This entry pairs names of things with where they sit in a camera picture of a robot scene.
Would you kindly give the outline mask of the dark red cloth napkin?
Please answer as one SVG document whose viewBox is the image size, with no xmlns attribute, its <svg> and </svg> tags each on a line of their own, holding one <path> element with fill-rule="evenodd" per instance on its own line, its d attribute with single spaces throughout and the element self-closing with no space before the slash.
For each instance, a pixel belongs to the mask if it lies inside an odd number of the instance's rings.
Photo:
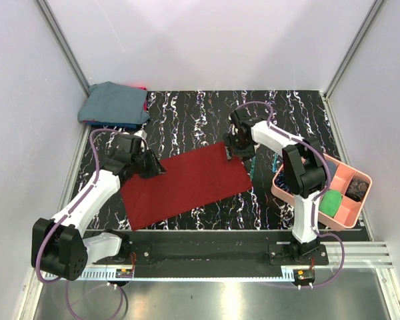
<svg viewBox="0 0 400 320">
<path fill-rule="evenodd" d="M 134 175 L 120 189 L 131 229 L 136 231 L 252 188 L 243 162 L 227 159 L 223 142 L 160 161 L 166 172 Z"/>
</svg>

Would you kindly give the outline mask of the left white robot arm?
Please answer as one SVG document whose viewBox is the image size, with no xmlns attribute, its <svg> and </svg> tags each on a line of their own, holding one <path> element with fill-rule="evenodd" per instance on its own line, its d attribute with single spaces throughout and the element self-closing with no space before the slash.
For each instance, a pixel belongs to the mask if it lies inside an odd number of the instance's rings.
<svg viewBox="0 0 400 320">
<path fill-rule="evenodd" d="M 132 177 L 149 179 L 166 172 L 146 142 L 147 134 L 120 132 L 118 147 L 108 158 L 95 157 L 95 172 L 86 186 L 50 219 L 38 219 L 32 228 L 31 265 L 40 282 L 44 273 L 54 275 L 52 283 L 74 281 L 86 266 L 110 258 L 117 264 L 131 258 L 129 236 L 113 230 L 84 236 L 90 221 L 102 206 Z"/>
</svg>

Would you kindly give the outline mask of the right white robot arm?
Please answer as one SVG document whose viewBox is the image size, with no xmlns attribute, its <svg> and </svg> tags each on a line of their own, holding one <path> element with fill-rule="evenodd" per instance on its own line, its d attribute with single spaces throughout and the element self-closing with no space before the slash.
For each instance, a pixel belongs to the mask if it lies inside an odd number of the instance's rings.
<svg viewBox="0 0 400 320">
<path fill-rule="evenodd" d="M 304 264 L 320 245 L 317 228 L 319 200 L 327 192 L 331 174 L 316 139 L 295 136 L 272 124 L 266 116 L 252 117 L 242 108 L 234 110 L 231 129 L 224 134 L 227 159 L 248 160 L 264 146 L 283 159 L 285 185 L 294 198 L 293 240 L 283 250 L 297 264 Z"/>
</svg>

